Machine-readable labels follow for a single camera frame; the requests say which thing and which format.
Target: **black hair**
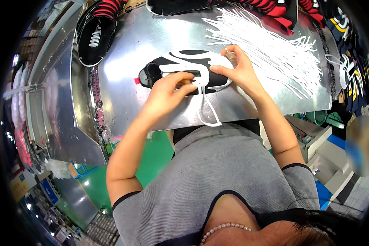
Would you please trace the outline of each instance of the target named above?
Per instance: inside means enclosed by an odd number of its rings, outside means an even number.
[[[360,220],[340,212],[307,210],[304,218],[295,223],[295,229],[306,232],[298,246],[351,245],[350,233],[360,229]]]

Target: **woman's left hand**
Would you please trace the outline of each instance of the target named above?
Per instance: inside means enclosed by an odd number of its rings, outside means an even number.
[[[138,117],[152,125],[172,112],[188,93],[197,89],[197,86],[190,82],[193,78],[191,73],[177,72],[156,81]],[[182,86],[174,92],[177,84]]]

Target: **pearl necklace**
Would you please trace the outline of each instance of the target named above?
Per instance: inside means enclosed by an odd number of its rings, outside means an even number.
[[[240,229],[244,229],[246,231],[251,231],[250,228],[248,228],[247,226],[244,226],[244,225],[241,225],[241,224],[238,224],[238,223],[225,223],[225,224],[221,224],[221,225],[218,225],[218,226],[215,226],[213,227],[213,229],[210,229],[205,235],[202,236],[202,240],[201,240],[201,243],[200,245],[204,245],[204,242],[205,240],[212,234],[214,233],[215,231],[217,231],[218,229],[221,229],[221,228],[225,228],[225,227],[238,227]]]

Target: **person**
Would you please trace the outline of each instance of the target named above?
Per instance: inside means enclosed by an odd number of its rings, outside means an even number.
[[[143,188],[135,176],[146,135],[197,87],[187,72],[155,83],[114,150],[106,182],[125,245],[335,245],[354,218],[320,211],[313,174],[297,138],[237,45],[237,67],[211,66],[254,101],[273,155],[254,124],[174,131],[175,156]],[[177,84],[181,89],[174,92]]]

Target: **gray shirt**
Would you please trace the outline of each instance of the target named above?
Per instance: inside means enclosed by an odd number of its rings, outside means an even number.
[[[240,197],[253,213],[320,209],[310,169],[293,164],[281,170],[258,135],[223,123],[180,140],[171,162],[144,190],[119,199],[113,217],[125,245],[186,239],[199,235],[225,193]]]

